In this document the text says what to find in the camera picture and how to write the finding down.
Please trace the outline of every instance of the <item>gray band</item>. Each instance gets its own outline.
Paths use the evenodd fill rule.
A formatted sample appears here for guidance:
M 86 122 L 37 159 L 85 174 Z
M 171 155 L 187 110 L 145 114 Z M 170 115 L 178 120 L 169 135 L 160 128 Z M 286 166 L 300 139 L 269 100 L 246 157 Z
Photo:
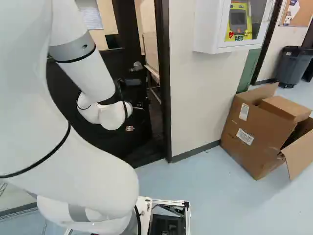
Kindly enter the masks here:
M 57 46 L 49 47 L 49 54 L 56 61 L 70 61 L 83 57 L 94 50 L 94 41 L 87 31 L 80 38 Z
M 84 207 L 76 205 L 68 205 L 69 216 L 75 222 L 90 222 L 87 218 L 86 211 Z

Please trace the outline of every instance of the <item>metal handle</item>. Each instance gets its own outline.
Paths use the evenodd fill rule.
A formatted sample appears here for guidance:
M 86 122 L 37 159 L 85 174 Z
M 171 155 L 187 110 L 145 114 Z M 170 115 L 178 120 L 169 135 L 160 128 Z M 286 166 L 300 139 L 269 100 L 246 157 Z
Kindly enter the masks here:
M 134 71 L 139 71 L 142 69 L 143 69 L 142 64 L 139 61 L 136 61 L 136 62 L 134 62 L 134 67 L 129 69 L 129 70 L 130 70 L 130 72 L 134 72 Z

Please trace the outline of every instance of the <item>metal stand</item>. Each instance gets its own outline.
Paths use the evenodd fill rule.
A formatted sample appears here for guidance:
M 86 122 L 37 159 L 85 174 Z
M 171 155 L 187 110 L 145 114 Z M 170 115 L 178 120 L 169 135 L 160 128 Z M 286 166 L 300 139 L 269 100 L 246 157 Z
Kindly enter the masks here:
M 181 235 L 190 234 L 190 203 L 188 201 L 170 201 L 170 200 L 159 200 L 151 199 L 149 197 L 138 197 L 137 208 L 140 213 L 141 222 L 141 234 L 147 235 L 149 228 L 151 229 L 153 209 L 155 207 L 162 208 L 168 212 L 175 214 L 181 218 L 184 218 L 185 232 Z M 67 229 L 64 235 L 71 235 L 72 229 Z

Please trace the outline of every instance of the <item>open cardboard box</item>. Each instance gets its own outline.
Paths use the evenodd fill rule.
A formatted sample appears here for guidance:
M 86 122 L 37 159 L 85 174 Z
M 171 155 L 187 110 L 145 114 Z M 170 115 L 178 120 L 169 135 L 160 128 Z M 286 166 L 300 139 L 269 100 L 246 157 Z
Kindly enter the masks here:
M 292 180 L 313 161 L 313 119 L 297 124 L 258 106 L 275 94 L 277 86 L 235 95 L 222 133 L 222 148 L 255 180 L 285 161 Z M 294 141 L 284 146 L 291 134 Z

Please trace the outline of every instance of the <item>baseboard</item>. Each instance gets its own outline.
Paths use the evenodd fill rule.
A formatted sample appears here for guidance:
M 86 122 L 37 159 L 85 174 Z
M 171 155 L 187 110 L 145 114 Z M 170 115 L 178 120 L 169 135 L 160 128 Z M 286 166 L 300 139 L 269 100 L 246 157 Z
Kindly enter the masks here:
M 263 81 L 256 81 L 254 84 L 252 84 L 253 86 L 259 86 L 265 83 L 274 83 L 276 82 L 276 80 L 274 78 L 271 79 L 267 79 L 267 80 L 263 80 Z
M 0 211 L 0 218 L 7 217 L 7 216 L 17 214 L 17 213 L 23 213 L 31 209 L 37 209 L 37 202 L 29 203 L 29 204 L 26 204 L 20 207 L 15 207 L 12 209 L 8 209 L 5 211 Z
M 178 161 L 180 161 L 180 160 L 183 160 L 183 159 L 185 159 L 185 158 L 188 158 L 188 157 L 190 157 L 190 156 L 193 156 L 193 155 L 195 155 L 195 154 L 197 154 L 197 153 L 201 153 L 201 152 L 206 151 L 206 150 L 208 150 L 208 149 L 210 149 L 210 148 L 214 148 L 214 147 L 220 145 L 220 142 L 221 142 L 221 140 L 214 141 L 214 142 L 212 142 L 212 143 L 208 143 L 208 144 L 203 145 L 203 146 L 201 146 L 201 147 L 198 147 L 198 148 L 189 150 L 189 151 L 187 151 L 187 152 L 178 154 L 178 155 L 172 157 L 172 161 L 171 161 L 171 162 L 172 162 L 172 163 L 176 163 L 176 162 L 178 162 Z

